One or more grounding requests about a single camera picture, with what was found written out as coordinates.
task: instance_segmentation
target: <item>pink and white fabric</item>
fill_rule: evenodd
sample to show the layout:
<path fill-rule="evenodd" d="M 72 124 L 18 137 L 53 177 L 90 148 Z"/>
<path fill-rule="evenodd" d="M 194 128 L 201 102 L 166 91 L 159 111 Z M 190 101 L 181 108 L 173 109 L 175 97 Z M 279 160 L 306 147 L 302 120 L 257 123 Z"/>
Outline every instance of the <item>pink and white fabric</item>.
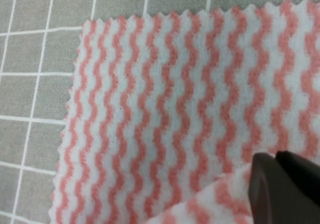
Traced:
<path fill-rule="evenodd" d="M 319 34 L 307 0 L 87 21 L 51 222 L 252 223 L 255 152 L 319 163 Z"/>

